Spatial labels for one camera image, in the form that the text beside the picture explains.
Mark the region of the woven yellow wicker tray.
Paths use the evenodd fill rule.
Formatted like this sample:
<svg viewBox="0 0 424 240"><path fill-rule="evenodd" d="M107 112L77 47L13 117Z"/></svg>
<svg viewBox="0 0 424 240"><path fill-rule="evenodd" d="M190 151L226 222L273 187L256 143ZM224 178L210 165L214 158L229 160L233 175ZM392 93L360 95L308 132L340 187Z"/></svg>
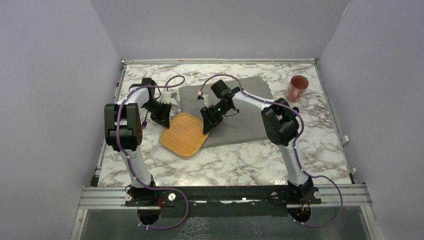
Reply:
<svg viewBox="0 0 424 240"><path fill-rule="evenodd" d="M194 156L209 134L203 134L203 121L188 113L176 115L160 135L161 144L179 157Z"/></svg>

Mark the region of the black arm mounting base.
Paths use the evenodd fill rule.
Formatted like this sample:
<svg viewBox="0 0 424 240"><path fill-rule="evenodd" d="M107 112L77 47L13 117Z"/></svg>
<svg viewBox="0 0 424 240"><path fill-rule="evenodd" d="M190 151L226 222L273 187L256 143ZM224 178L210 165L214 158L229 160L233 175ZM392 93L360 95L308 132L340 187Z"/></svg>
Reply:
<svg viewBox="0 0 424 240"><path fill-rule="evenodd" d="M298 196L288 185L130 187L124 205L142 217L287 217L290 208L302 211L321 204L318 195L317 187Z"/></svg>

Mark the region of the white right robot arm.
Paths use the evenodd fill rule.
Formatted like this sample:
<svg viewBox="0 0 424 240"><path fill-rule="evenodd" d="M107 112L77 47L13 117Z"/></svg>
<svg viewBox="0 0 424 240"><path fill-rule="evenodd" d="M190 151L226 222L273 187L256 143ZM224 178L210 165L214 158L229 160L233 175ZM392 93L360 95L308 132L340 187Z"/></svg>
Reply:
<svg viewBox="0 0 424 240"><path fill-rule="evenodd" d="M296 111L284 98L271 100L251 94L240 87L230 89L222 80L211 86L219 102L212 104L207 94L198 92L197 98L203 100L200 110L203 120L203 134L208 134L217 127L229 110L239 112L241 109L260 114L268 139L278 146L287 169L289 199L300 204L309 196L314 184L302 167L302 157L297 152L299 122Z"/></svg>

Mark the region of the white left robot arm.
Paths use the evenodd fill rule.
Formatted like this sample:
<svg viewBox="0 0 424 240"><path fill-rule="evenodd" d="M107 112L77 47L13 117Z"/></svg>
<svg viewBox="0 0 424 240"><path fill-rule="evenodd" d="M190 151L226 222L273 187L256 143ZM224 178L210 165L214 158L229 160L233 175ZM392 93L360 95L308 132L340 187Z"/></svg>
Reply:
<svg viewBox="0 0 424 240"><path fill-rule="evenodd" d="M138 199L147 206L155 203L157 191L141 151L143 127L140 109L146 109L153 122L168 129L172 107L164 92L160 99L155 99L156 87L154 80L143 78L140 84L131 85L124 99L104 106L105 142L123 158L132 178L131 187L140 189Z"/></svg>

